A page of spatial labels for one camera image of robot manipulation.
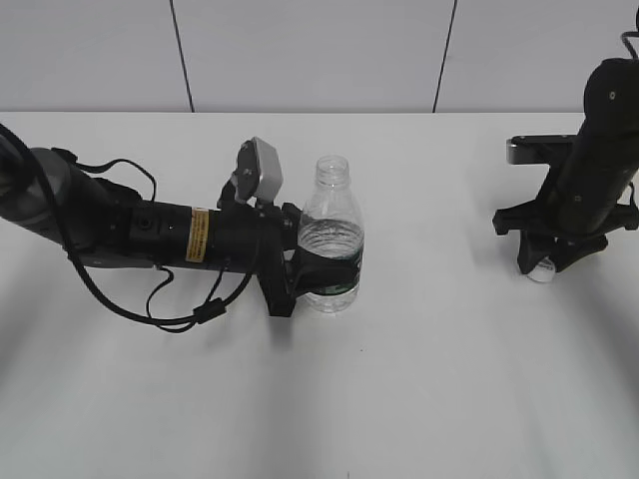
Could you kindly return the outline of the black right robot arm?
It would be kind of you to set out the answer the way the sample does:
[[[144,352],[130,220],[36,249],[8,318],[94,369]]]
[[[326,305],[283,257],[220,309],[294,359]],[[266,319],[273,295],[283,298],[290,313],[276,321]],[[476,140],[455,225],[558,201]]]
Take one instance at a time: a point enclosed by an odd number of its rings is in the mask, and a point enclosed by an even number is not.
[[[574,135],[507,140],[511,165],[546,165],[536,197],[495,212],[495,232],[519,233],[517,266],[529,274],[545,259],[562,272],[605,250],[609,233],[638,228],[638,206],[620,199],[638,172],[638,63],[604,60],[583,96],[584,120]]]

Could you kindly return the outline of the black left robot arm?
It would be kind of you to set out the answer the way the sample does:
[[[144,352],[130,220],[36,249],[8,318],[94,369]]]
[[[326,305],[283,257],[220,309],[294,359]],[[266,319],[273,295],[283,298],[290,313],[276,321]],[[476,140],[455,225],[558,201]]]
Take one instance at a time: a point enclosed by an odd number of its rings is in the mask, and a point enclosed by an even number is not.
[[[1,132],[1,216],[60,245],[81,280],[111,305],[90,268],[177,268],[256,279],[273,316],[288,317],[300,296],[341,293],[357,284],[360,257],[316,254],[300,243],[302,213],[277,206],[283,183],[276,149],[242,143],[215,209],[144,199],[105,178],[106,165],[81,164],[70,151],[29,148]]]

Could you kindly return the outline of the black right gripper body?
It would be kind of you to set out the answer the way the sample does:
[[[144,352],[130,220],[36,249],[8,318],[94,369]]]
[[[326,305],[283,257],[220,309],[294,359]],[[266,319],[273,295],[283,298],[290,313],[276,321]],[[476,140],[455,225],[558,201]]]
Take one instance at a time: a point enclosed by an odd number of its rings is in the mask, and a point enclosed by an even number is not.
[[[563,240],[586,241],[622,229],[638,229],[633,183],[582,182],[555,186],[542,198],[500,209],[492,224],[504,236],[521,231]]]

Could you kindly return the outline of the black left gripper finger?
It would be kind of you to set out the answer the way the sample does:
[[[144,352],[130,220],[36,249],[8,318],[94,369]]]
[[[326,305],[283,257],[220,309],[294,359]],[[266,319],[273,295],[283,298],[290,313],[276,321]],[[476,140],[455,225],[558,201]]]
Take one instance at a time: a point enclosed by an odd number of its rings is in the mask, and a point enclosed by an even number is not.
[[[284,249],[296,249],[303,211],[295,204],[283,203],[281,236]]]
[[[291,259],[295,297],[312,293],[336,296],[359,284],[360,249],[340,257],[325,257],[298,247]]]

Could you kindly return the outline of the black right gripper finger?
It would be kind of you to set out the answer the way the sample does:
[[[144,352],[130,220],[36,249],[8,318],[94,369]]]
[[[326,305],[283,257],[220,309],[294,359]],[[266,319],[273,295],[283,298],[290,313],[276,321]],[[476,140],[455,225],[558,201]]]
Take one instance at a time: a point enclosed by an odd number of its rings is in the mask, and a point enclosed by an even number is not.
[[[606,236],[575,241],[558,239],[549,259],[557,272],[563,272],[581,259],[604,251],[607,247],[608,239]]]
[[[529,274],[549,256],[549,236],[535,233],[521,233],[517,265],[522,274]]]

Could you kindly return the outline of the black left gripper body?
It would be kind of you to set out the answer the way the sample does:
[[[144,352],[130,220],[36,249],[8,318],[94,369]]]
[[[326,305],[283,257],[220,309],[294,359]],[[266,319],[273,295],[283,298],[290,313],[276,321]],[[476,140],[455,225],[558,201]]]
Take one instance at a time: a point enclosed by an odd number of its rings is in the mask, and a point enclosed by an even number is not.
[[[260,234],[257,278],[270,316],[290,317],[296,305],[289,280],[290,268],[281,236],[282,211],[274,204],[255,204]]]

